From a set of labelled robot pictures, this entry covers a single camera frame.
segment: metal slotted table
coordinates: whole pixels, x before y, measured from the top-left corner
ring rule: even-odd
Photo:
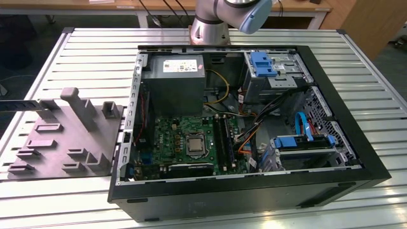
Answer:
[[[188,44],[185,29],[64,30],[25,99],[56,99],[77,87],[93,105],[126,106],[138,45]],[[136,223],[106,202],[109,177],[0,183],[0,228],[356,228],[407,224],[407,104],[347,35],[336,31],[231,30],[231,43],[308,45],[392,178],[320,208]],[[0,141],[6,177],[37,118],[17,112]]]

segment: desk leg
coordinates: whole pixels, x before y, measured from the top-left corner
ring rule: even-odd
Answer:
[[[325,12],[316,12],[311,20],[308,30],[317,30],[325,18]]]
[[[140,11],[136,11],[136,16],[137,16],[137,19],[138,19],[138,25],[140,25],[140,28],[148,28],[148,22],[146,22],[146,12],[140,10]]]

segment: gray 3d printed holder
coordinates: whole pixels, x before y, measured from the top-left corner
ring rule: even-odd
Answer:
[[[77,88],[64,88],[61,99],[41,100],[38,119],[25,146],[9,166],[8,179],[93,177],[109,174],[122,106],[104,102],[93,106],[80,99]]]

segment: ram slot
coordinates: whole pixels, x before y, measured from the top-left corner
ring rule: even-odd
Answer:
[[[216,147],[216,156],[217,156],[217,166],[219,170],[227,171],[227,151],[223,143],[223,120],[219,116],[213,116],[213,136],[215,136],[215,147]]]
[[[232,147],[232,142],[231,142],[231,133],[229,133],[229,125],[228,125],[228,119],[225,117],[221,118],[221,130],[224,133],[224,137],[223,137],[223,144],[224,144],[224,148],[227,151],[227,156],[228,156],[228,167],[235,168],[235,155],[233,155],[233,147]]]

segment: cpu socket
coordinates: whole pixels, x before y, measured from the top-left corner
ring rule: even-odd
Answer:
[[[192,158],[201,157],[205,153],[205,143],[203,133],[185,133],[186,155]]]

